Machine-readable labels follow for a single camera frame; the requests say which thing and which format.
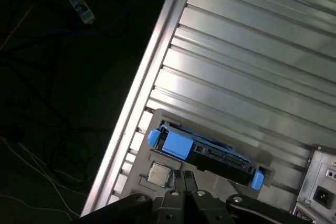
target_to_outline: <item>black robotic arm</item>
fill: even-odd
[[[104,208],[83,216],[72,224],[108,223],[260,223],[307,224],[291,215],[246,195],[235,194],[222,202],[197,187],[194,174],[174,171],[174,189],[164,197],[132,194]]]

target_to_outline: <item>white cable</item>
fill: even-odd
[[[42,175],[43,176],[45,176],[45,177],[47,177],[48,179],[51,179],[56,185],[58,185],[59,187],[62,187],[62,188],[64,188],[64,189],[67,189],[67,190],[69,190],[69,191],[71,191],[71,192],[73,192],[73,193],[75,193],[75,194],[80,194],[80,195],[83,195],[83,196],[85,196],[85,197],[87,197],[87,195],[86,194],[83,194],[83,193],[80,193],[80,192],[78,192],[78,191],[74,191],[74,190],[71,190],[70,188],[68,188],[68,187],[66,187],[66,186],[63,186],[63,185],[61,185],[61,184],[59,184],[57,181],[55,181],[53,178],[51,178],[50,176],[48,176],[48,174],[46,174],[45,172],[44,172],[44,170],[43,170],[43,168],[36,162],[36,160],[34,159],[34,157],[35,158],[37,158],[37,159],[39,159],[38,157],[36,157],[33,153],[31,153],[28,149],[25,149],[25,147],[24,147],[24,145],[21,145],[21,144],[19,144],[20,145],[20,147],[21,148],[23,148],[25,151],[27,151],[29,154],[30,154],[30,156],[31,156],[31,158],[33,159],[33,161],[37,164],[37,166],[38,167],[40,167],[41,168],[41,170],[42,170]]]
[[[44,163],[39,157],[35,156],[34,153],[32,153],[30,150],[28,150],[23,144],[19,144],[19,146],[20,146],[22,149],[24,149],[26,152],[28,152],[28,154],[29,154],[30,156],[33,156],[35,159],[39,160],[42,164],[44,164],[45,166],[47,166],[46,163]],[[55,170],[55,171],[58,172],[58,173],[62,173],[62,174],[64,174],[64,175],[68,176],[69,178],[72,178],[73,180],[76,180],[76,181],[78,181],[78,182],[83,182],[83,180],[80,180],[80,179],[77,179],[77,178],[75,178],[75,177],[72,177],[71,175],[69,175],[69,174],[67,174],[67,173],[65,173],[65,172],[63,172],[63,171],[61,171],[61,170]]]
[[[7,196],[7,195],[2,195],[0,194],[0,197],[4,197],[4,198],[8,198],[8,199],[13,199],[13,200],[16,200],[16,201],[19,201],[21,202],[23,205],[25,205],[26,207],[30,208],[30,209],[33,209],[33,210],[46,210],[46,211],[55,211],[55,212],[63,212],[67,215],[67,217],[69,218],[70,221],[72,221],[72,218],[71,216],[63,211],[63,210],[60,210],[60,209],[54,209],[54,208],[42,208],[42,207],[32,207],[30,205],[28,205],[27,203],[25,203],[23,200],[21,199],[18,199],[18,198],[15,198],[15,197],[12,197],[12,196]]]
[[[7,148],[13,152],[18,158],[20,158],[23,162],[25,162],[26,165],[28,165],[29,167],[31,167],[32,169],[34,169],[35,171],[37,171],[38,173],[42,174],[44,177],[46,177],[53,185],[53,187],[55,188],[57,194],[59,195],[59,197],[61,198],[61,200],[63,201],[64,205],[68,208],[68,210],[70,212],[72,212],[74,215],[79,216],[78,213],[76,213],[75,211],[71,210],[71,208],[68,206],[68,204],[65,202],[65,200],[63,199],[61,193],[58,191],[57,187],[55,186],[55,183],[53,182],[52,179],[50,179],[48,176],[44,175],[42,172],[40,172],[38,169],[36,169],[35,167],[33,167],[30,163],[26,162],[19,154],[17,154],[5,141],[4,138],[1,137],[1,139],[4,141],[5,145],[7,146]]]

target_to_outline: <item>metal tray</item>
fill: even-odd
[[[146,140],[147,136],[150,133],[151,129],[155,129],[160,125],[161,121],[175,123],[176,125],[182,125],[183,127],[194,132],[195,134],[206,135],[207,137],[216,139],[226,145],[231,146],[238,153],[252,159],[255,165],[258,164],[258,166],[260,165],[265,170],[267,170],[268,172],[267,175],[265,175],[264,185],[271,185],[274,177],[274,170],[269,167],[269,164],[272,161],[272,155],[270,155],[268,152],[255,148],[246,143],[233,140],[218,132],[209,131],[202,125],[195,124],[194,122],[176,116],[172,113],[158,109],[155,110],[155,112],[153,113],[152,120],[148,125],[148,130],[145,133],[144,140],[141,143],[137,157],[135,158],[132,169],[128,175],[128,179],[123,187],[122,194],[118,195],[121,198],[135,192],[147,194],[153,198],[156,196],[164,196],[165,192],[167,191],[166,188],[162,188],[147,181],[146,176],[149,173],[149,170],[153,163],[162,164],[165,167],[170,168],[170,170],[191,170],[195,175],[198,187],[202,190],[211,192],[214,197],[218,197],[222,201],[226,201],[229,196],[236,193],[245,194],[253,198],[258,197],[258,190],[253,190],[250,187],[245,187],[237,183],[229,182],[227,181],[227,179],[208,171],[201,172],[200,170],[197,170],[196,167],[193,165],[190,165],[172,156],[165,155],[151,148]],[[170,179],[169,182],[170,183],[168,184],[168,186],[173,188],[172,179]]]
[[[153,110],[270,152],[289,209],[312,144],[336,147],[336,0],[166,0],[82,215],[117,200]]]

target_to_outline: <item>blue plastic clip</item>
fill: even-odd
[[[261,173],[261,171],[256,170],[256,172],[254,173],[253,181],[251,183],[251,187],[254,190],[260,190],[263,182],[264,182],[264,175]]]
[[[192,138],[182,136],[170,130],[166,140],[164,141],[162,150],[175,157],[186,160],[193,143],[194,141]]]
[[[157,129],[151,130],[151,132],[148,134],[147,141],[150,147],[155,147],[157,142],[159,141],[161,135],[161,131]]]

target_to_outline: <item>ribbed metal panel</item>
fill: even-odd
[[[187,0],[131,149],[148,111],[165,109],[272,153],[259,199],[289,209],[310,145],[336,147],[335,11],[336,0]]]

